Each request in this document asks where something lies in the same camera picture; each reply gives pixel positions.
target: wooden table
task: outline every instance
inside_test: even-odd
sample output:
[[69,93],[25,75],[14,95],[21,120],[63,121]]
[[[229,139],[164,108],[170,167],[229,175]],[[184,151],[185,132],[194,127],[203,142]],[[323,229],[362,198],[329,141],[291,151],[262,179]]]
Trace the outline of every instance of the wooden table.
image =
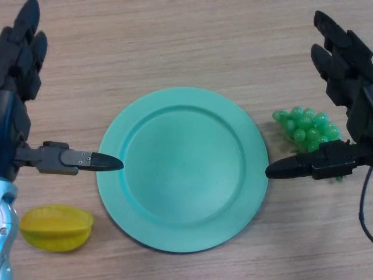
[[[12,24],[22,3],[0,1],[1,26]],[[276,109],[327,111],[349,137],[345,109],[326,96],[309,55],[313,43],[323,43],[313,16],[325,11],[373,47],[371,0],[40,0],[40,6],[49,48],[37,101],[27,104],[34,146],[55,140],[96,151],[123,108],[173,86],[211,89],[238,103],[262,131],[271,160],[291,151],[271,119]],[[114,225],[94,173],[64,177],[25,168],[16,180],[20,216],[59,203],[92,212],[95,223],[89,241],[69,254],[40,251],[18,235],[15,279],[371,279],[373,244],[357,217],[366,170],[342,183],[270,181],[261,210],[238,236],[202,253],[173,255],[136,244]]]

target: table surface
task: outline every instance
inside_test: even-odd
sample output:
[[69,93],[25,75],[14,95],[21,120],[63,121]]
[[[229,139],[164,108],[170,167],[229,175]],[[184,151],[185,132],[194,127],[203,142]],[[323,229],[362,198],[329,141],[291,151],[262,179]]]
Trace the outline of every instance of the table surface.
[[[1,26],[12,24],[22,3],[0,0]],[[315,10],[373,46],[371,0],[41,0],[40,6],[49,47],[42,88],[28,103],[34,146],[53,140],[96,151],[123,108],[173,86],[207,88],[238,103],[261,130],[270,160],[291,153],[271,119],[276,109],[327,111],[347,139],[345,109],[326,96],[309,54],[313,43],[323,43]],[[342,183],[270,181],[259,213],[235,238],[173,255],[142,247],[114,225],[94,173],[41,176],[25,168],[16,180],[20,216],[39,205],[69,204],[92,212],[95,223],[89,241],[68,254],[43,252],[18,235],[15,279],[370,279],[373,244],[357,216],[366,171]],[[367,220],[373,227],[368,208]]]

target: black plastic part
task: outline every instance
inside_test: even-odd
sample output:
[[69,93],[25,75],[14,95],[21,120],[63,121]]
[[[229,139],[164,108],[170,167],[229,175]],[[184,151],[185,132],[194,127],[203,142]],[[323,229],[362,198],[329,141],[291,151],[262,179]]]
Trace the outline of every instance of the black plastic part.
[[13,27],[0,34],[0,177],[13,181],[19,167],[13,157],[30,132],[24,102],[34,99],[41,82],[38,75],[47,51],[44,33],[34,37],[40,17],[36,0],[21,8]]
[[369,142],[350,144],[341,140],[320,144],[312,153],[300,153],[270,164],[266,175],[270,179],[312,176],[314,179],[352,174],[361,165],[373,165],[373,146]]
[[123,163],[113,157],[104,155],[102,153],[92,153],[91,157],[91,169],[95,171],[109,171],[109,170],[119,170],[123,169]]

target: grape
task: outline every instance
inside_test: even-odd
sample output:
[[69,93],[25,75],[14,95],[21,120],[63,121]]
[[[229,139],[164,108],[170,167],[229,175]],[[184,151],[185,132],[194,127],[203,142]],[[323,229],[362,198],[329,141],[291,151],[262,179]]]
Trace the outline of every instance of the grape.
[[307,139],[312,141],[320,136],[320,132],[316,128],[310,128],[306,132]]
[[303,109],[301,107],[294,107],[290,112],[290,117],[292,119],[297,120],[303,115]]
[[273,112],[272,114],[272,118],[277,121],[277,122],[280,122],[281,121],[281,118],[282,118],[282,115],[284,114],[284,110],[276,110]]
[[326,113],[318,113],[314,117],[314,126],[318,129],[323,129],[328,125],[328,115]]
[[305,140],[305,131],[304,129],[301,129],[301,128],[298,128],[295,132],[294,132],[294,140],[298,143],[300,142],[303,142]]
[[303,130],[307,130],[312,127],[312,120],[309,117],[302,116],[298,121],[297,124]]
[[290,119],[290,114],[287,111],[283,110],[282,115],[281,115],[281,119],[280,119],[280,123],[282,123],[284,125],[284,123],[288,119]]
[[321,143],[327,143],[327,142],[329,142],[329,139],[328,139],[326,136],[321,135],[321,136],[317,139],[317,142],[319,142],[319,144],[321,144]]
[[287,120],[284,123],[284,128],[285,128],[287,135],[292,137],[294,135],[295,130],[297,129],[297,124],[295,123],[294,120]]
[[313,119],[315,116],[315,110],[311,108],[306,108],[303,111],[303,116],[304,117],[309,117],[310,119]]
[[341,139],[341,135],[340,135],[340,131],[339,129],[335,126],[335,125],[327,125],[325,128],[324,128],[324,135],[330,140],[330,141],[334,141],[334,140],[338,140],[338,139]]
[[308,147],[307,147],[307,150],[309,152],[313,152],[315,150],[317,150],[319,148],[319,142],[318,141],[311,141],[311,143],[309,143]]

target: toy fruit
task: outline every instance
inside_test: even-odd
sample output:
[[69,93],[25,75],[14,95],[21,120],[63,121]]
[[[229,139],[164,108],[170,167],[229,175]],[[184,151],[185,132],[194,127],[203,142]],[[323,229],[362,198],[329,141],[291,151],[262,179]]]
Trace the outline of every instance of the toy fruit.
[[296,152],[313,152],[321,143],[341,139],[338,127],[326,113],[315,114],[312,108],[294,107],[273,112],[272,117],[284,128],[284,137],[297,145]]
[[91,213],[67,205],[47,205],[29,210],[19,223],[23,238],[32,246],[53,252],[71,251],[92,231]]

